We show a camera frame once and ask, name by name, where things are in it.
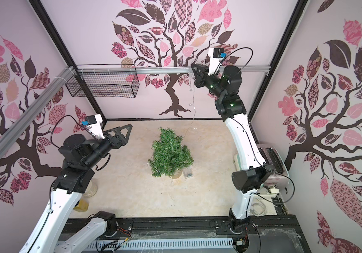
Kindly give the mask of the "small green christmas tree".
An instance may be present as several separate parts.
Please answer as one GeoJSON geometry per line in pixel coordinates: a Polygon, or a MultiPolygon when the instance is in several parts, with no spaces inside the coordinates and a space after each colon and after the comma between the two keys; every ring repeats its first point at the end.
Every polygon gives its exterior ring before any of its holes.
{"type": "Polygon", "coordinates": [[[190,149],[182,141],[183,137],[173,129],[160,127],[159,139],[153,142],[153,154],[148,160],[153,177],[173,177],[194,163],[190,149]]]}

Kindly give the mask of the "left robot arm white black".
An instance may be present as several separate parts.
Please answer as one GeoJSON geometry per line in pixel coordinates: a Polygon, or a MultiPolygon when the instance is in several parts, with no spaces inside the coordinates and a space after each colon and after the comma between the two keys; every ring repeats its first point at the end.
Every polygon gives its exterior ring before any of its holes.
{"type": "Polygon", "coordinates": [[[118,231],[115,214],[99,211],[88,223],[65,242],[58,239],[72,213],[86,192],[100,160],[110,159],[110,152],[129,141],[132,125],[102,130],[102,118],[96,114],[88,116],[80,125],[92,139],[82,134],[66,138],[58,151],[64,156],[62,171],[52,183],[49,202],[22,253],[80,253],[100,236],[114,236],[118,231]]]}

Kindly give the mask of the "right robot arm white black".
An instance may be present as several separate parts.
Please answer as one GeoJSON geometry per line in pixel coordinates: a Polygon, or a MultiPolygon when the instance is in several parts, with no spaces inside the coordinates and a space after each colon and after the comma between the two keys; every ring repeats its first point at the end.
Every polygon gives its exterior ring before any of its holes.
{"type": "Polygon", "coordinates": [[[194,63],[191,69],[195,77],[194,85],[208,88],[217,97],[216,109],[232,134],[238,151],[241,168],[231,176],[237,198],[228,219],[230,230],[241,234],[249,224],[254,197],[269,176],[277,174],[277,171],[274,164],[266,163],[250,130],[244,103],[238,96],[242,84],[241,70],[233,65],[227,66],[219,77],[218,71],[209,66],[194,63]]]}

